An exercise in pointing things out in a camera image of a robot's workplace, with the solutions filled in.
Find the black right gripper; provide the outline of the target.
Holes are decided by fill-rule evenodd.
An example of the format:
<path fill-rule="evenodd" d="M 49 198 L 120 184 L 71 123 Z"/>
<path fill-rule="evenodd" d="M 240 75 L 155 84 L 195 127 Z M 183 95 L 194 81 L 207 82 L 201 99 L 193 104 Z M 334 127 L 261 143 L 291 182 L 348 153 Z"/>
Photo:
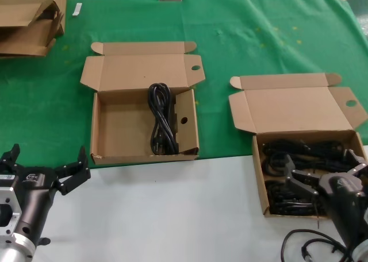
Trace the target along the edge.
<path fill-rule="evenodd" d="M 363 174 L 367 174 L 367 161 L 352 149 L 344 151 L 344 160 L 351 167 L 346 173 L 320 176 L 297 170 L 291 157 L 286 155 L 285 184 L 307 200 L 320 195 L 324 210 L 343 242 L 346 245 L 358 245 L 367 240 L 367 196 L 360 180 Z"/>

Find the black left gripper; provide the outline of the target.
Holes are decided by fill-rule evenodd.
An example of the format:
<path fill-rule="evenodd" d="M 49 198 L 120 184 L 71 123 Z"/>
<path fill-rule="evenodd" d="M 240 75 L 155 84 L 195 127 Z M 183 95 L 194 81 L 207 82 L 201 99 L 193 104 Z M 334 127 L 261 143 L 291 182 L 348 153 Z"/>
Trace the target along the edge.
<path fill-rule="evenodd" d="M 21 216 L 15 232 L 34 245 L 48 245 L 51 240 L 42 236 L 45 222 L 57 190 L 67 195 L 91 178 L 89 159 L 81 146 L 77 161 L 55 168 L 23 167 L 16 164 L 20 146 L 14 144 L 1 156 L 1 175 L 15 175 L 15 192 Z"/>

